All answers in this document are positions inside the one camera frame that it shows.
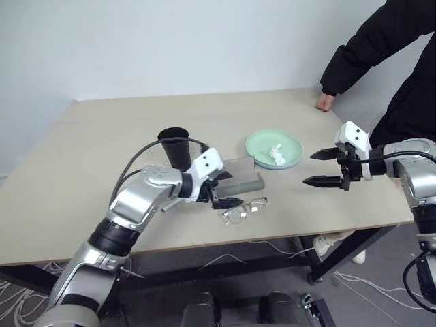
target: black cable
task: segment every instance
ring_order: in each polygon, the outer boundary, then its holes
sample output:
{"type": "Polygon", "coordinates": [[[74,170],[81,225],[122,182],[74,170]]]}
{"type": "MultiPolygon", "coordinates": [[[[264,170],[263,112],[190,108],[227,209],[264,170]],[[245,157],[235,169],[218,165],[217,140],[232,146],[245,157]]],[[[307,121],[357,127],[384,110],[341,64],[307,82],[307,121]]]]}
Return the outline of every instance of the black cable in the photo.
{"type": "Polygon", "coordinates": [[[118,177],[118,180],[115,183],[114,189],[112,190],[112,193],[110,194],[110,201],[109,201],[109,205],[114,202],[116,195],[118,194],[118,191],[121,187],[121,185],[125,182],[124,178],[125,175],[127,174],[127,171],[129,171],[131,165],[133,164],[133,162],[135,162],[135,160],[137,160],[137,158],[143,154],[143,152],[147,151],[148,149],[150,149],[152,146],[155,146],[156,144],[160,144],[163,142],[167,142],[167,141],[189,141],[189,142],[194,142],[197,143],[201,146],[202,148],[202,152],[204,152],[204,150],[206,150],[208,147],[205,143],[200,142],[199,140],[196,140],[195,138],[183,138],[183,137],[176,137],[176,138],[161,138],[160,140],[156,140],[154,142],[151,142],[149,144],[147,144],[146,146],[144,146],[142,149],[140,149],[131,159],[130,161],[127,163],[127,165],[125,166],[125,168],[123,169],[120,177],[118,177]]]}
{"type": "Polygon", "coordinates": [[[369,164],[371,162],[381,161],[381,160],[385,160],[385,159],[389,159],[389,158],[400,157],[402,155],[418,155],[420,157],[424,157],[428,160],[431,160],[432,162],[434,162],[436,164],[436,157],[434,155],[429,155],[428,153],[421,152],[421,151],[399,151],[399,152],[389,153],[387,155],[381,155],[379,157],[374,157],[374,158],[370,158],[370,159],[366,159],[366,160],[352,160],[352,161],[356,162],[358,164],[365,164],[365,163],[369,164]]]}
{"type": "Polygon", "coordinates": [[[136,174],[139,173],[139,172],[141,172],[141,169],[134,170],[133,172],[130,172],[129,174],[127,174],[126,176],[124,176],[123,179],[121,179],[120,187],[121,187],[121,185],[123,185],[123,184],[125,183],[125,181],[126,181],[127,179],[129,179],[129,178],[132,177],[133,175],[136,175],[136,174]]]}
{"type": "MultiPolygon", "coordinates": [[[[425,253],[426,253],[425,251],[422,252],[422,253],[419,255],[419,257],[420,257],[421,255],[424,255],[425,253]]],[[[422,307],[423,309],[425,309],[425,310],[427,310],[427,311],[429,311],[429,312],[431,312],[431,313],[436,314],[436,310],[434,310],[434,309],[432,309],[432,308],[426,306],[424,303],[422,303],[421,301],[419,301],[419,300],[416,298],[415,294],[412,293],[412,291],[410,290],[409,284],[407,283],[407,275],[409,274],[410,269],[415,265],[415,263],[416,263],[416,259],[413,259],[413,260],[412,260],[412,261],[411,261],[411,262],[406,266],[406,268],[404,269],[404,273],[403,273],[403,283],[404,283],[404,287],[405,287],[407,293],[410,295],[411,299],[412,299],[413,301],[415,301],[417,305],[419,305],[420,307],[422,307]]]]}

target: black cup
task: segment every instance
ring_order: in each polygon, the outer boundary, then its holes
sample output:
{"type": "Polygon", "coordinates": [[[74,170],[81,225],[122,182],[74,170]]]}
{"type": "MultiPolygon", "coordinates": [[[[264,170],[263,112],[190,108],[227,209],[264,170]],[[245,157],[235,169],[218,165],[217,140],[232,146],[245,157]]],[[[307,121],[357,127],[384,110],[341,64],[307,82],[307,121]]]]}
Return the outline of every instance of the black cup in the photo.
{"type": "MultiPolygon", "coordinates": [[[[189,133],[181,127],[171,127],[164,129],[157,136],[158,140],[162,138],[187,138],[189,133]]],[[[185,172],[191,167],[191,155],[189,154],[189,144],[187,140],[165,141],[162,143],[166,155],[170,160],[173,168],[185,172]]]]}

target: hand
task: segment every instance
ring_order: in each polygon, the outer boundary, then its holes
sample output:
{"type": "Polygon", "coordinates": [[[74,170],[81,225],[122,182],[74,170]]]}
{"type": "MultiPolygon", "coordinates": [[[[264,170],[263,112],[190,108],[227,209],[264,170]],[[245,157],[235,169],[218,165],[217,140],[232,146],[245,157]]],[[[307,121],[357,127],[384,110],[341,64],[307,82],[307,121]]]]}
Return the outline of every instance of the hand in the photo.
{"type": "Polygon", "coordinates": [[[316,103],[316,108],[322,111],[329,111],[333,107],[334,96],[321,93],[316,103]]]}

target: white sneaker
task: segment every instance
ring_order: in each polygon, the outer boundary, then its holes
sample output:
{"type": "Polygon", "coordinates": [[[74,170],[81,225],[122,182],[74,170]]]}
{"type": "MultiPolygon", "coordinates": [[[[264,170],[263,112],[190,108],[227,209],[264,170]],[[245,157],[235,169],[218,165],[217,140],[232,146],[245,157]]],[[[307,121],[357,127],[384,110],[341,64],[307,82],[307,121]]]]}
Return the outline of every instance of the white sneaker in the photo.
{"type": "Polygon", "coordinates": [[[329,248],[331,248],[336,243],[336,240],[331,238],[326,238],[325,236],[319,235],[313,239],[313,247],[318,254],[318,257],[326,255],[329,248]]]}
{"type": "Polygon", "coordinates": [[[366,258],[367,258],[367,250],[363,250],[353,258],[352,262],[354,262],[355,264],[364,264],[366,258]]]}

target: green plate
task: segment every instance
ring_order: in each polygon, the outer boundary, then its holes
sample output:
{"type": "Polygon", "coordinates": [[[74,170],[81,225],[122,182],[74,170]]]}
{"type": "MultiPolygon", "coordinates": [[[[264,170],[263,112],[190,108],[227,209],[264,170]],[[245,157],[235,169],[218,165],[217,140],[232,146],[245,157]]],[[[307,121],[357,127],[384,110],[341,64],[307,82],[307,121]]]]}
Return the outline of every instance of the green plate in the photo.
{"type": "Polygon", "coordinates": [[[273,170],[291,168],[302,158],[302,145],[293,136],[276,129],[264,129],[252,133],[245,142],[247,152],[254,156],[257,165],[273,170]],[[277,166],[270,157],[269,151],[273,146],[281,144],[280,153],[285,157],[286,163],[277,166]]]}

